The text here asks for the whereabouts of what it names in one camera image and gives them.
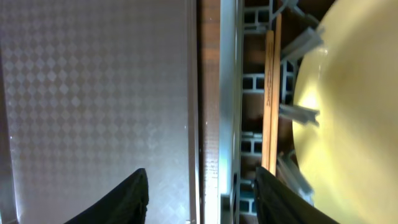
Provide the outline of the yellow plate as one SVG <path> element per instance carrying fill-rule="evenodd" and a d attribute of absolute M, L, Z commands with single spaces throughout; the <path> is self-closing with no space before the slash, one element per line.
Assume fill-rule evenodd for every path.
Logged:
<path fill-rule="evenodd" d="M 339 223 L 397 222 L 397 0 L 339 0 L 304 57 L 294 104 L 298 166 L 314 206 Z"/>

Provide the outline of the wooden chopstick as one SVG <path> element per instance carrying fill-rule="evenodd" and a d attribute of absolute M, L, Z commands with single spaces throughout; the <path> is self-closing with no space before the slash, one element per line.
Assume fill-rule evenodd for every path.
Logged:
<path fill-rule="evenodd" d="M 264 69 L 264 108 L 262 124 L 262 166 L 270 170 L 272 72 L 274 59 L 274 31 L 266 33 L 266 56 Z"/>
<path fill-rule="evenodd" d="M 271 141 L 270 141 L 269 171 L 273 175 L 276 175 L 276 167 L 277 167 L 281 34 L 282 34 L 282 15 L 279 14 L 276 17 L 276 24 L 275 24 L 274 60 L 273 60 L 273 72 L 272 72 L 273 77 L 272 77 Z"/>

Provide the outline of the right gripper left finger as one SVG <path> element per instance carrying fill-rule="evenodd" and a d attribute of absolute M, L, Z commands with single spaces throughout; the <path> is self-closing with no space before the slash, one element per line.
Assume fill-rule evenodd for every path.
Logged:
<path fill-rule="evenodd" d="M 65 224 L 144 224 L 148 204 L 147 173 L 140 168 Z"/>

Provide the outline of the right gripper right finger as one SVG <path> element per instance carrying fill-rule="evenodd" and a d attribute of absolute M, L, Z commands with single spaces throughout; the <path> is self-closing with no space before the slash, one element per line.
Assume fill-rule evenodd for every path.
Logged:
<path fill-rule="evenodd" d="M 254 201 L 259 224 L 335 224 L 276 179 L 267 169 L 256 168 Z"/>

